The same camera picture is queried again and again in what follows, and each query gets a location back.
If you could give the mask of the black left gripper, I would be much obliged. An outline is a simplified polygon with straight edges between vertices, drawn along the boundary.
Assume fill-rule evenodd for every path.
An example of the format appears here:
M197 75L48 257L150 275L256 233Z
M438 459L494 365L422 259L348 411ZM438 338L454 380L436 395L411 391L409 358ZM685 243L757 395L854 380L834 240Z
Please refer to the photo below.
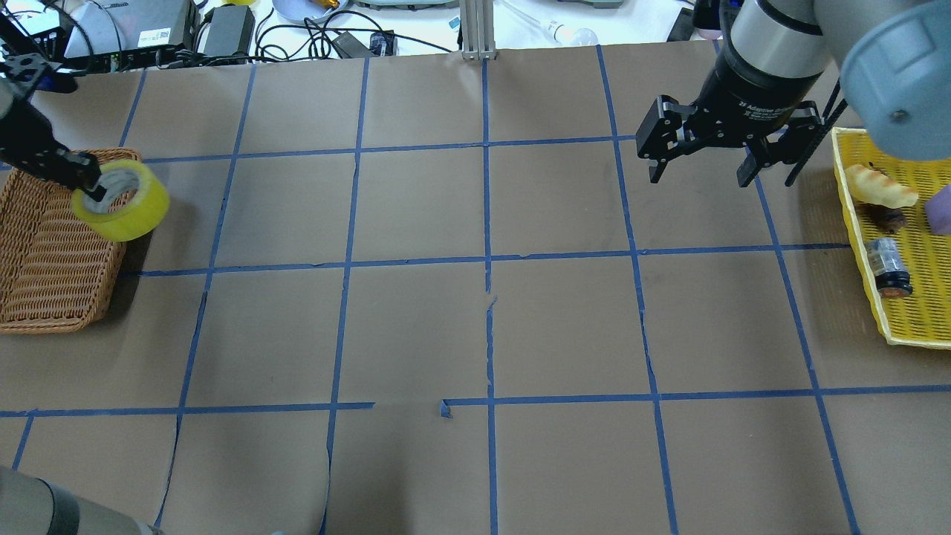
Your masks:
M101 202L100 163L90 152L69 152L52 125L28 101L14 99L1 120L2 161L41 181L51 181Z

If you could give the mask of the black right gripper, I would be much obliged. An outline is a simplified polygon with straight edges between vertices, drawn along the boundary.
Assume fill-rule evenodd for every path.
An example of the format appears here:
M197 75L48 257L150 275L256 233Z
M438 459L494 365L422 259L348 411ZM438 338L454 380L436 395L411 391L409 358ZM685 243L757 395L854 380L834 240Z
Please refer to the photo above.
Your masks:
M741 58L733 45L722 45L691 106L659 95L638 126L637 155L649 162L649 182L659 182L668 163L685 153L692 135L713 139L714 146L746 146L747 157L736 172L740 187L750 186L765 167L797 165L822 128L817 106L799 105L818 79L819 74L769 74ZM692 134L687 132L690 118ZM783 125L776 141L765 137Z

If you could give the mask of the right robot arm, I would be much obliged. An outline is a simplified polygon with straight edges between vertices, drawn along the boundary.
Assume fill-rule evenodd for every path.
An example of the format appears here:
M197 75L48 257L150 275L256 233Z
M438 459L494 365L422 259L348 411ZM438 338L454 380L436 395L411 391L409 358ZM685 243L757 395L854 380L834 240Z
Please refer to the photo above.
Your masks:
M697 1L722 48L689 104L656 98L635 135L658 183L668 163L744 148L740 187L762 169L798 174L847 108L875 146L906 161L949 157L947 1Z

